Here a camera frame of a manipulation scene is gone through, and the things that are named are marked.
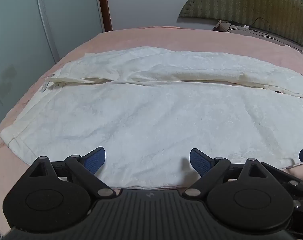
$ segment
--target mattress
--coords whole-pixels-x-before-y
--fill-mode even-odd
[[[225,52],[249,56],[294,70],[303,75],[302,54],[289,46],[279,46],[253,37],[175,27],[152,27],[101,33],[70,52],[45,73],[7,114],[0,124],[0,132],[15,121],[32,96],[43,86],[45,78],[51,76],[53,72],[66,63],[83,57],[85,53],[130,49],[140,46],[159,47],[173,51]],[[27,168],[28,165],[13,154],[0,139],[0,232],[2,234],[10,230],[2,212],[3,199]],[[303,179],[303,165],[287,170],[287,172]]]

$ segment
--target bed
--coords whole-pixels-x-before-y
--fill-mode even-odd
[[[45,78],[50,77],[66,63],[83,57],[85,53],[124,50],[142,46],[151,46],[172,51],[224,52],[233,55],[248,56],[269,62],[275,66],[291,69],[303,75],[303,55],[300,52],[289,46],[279,46],[254,37],[168,26],[102,33],[70,52],[52,69],[40,77],[2,121],[0,124],[0,133],[15,121],[36,91],[41,89],[43,84],[46,83]],[[10,229],[2,212],[2,201],[27,168],[28,165],[18,158],[0,138],[1,234],[7,233]],[[303,165],[287,169],[286,172],[303,179]]]

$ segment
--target green striped headboard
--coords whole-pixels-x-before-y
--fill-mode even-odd
[[[188,0],[179,17],[235,21],[303,46],[303,0]]]

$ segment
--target white blanket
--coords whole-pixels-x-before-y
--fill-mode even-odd
[[[28,164],[102,146],[106,162],[96,175],[107,185],[162,188],[198,178],[192,148],[233,163],[300,163],[303,76],[292,70],[225,53],[142,47],[86,55],[48,79],[65,84],[37,92],[1,133]]]

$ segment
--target white fabric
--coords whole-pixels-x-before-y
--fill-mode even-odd
[[[296,72],[249,57],[158,48],[86,55],[77,64],[66,64],[50,80],[115,81],[37,93],[39,101],[1,133],[26,163],[41,155],[61,161],[102,146],[106,162],[96,175],[116,188],[191,185],[198,178],[189,164],[192,148],[233,163],[252,157],[277,168],[299,164],[303,76]],[[236,83],[241,75],[256,87],[189,79],[219,76]],[[185,76],[189,82],[173,82]]]

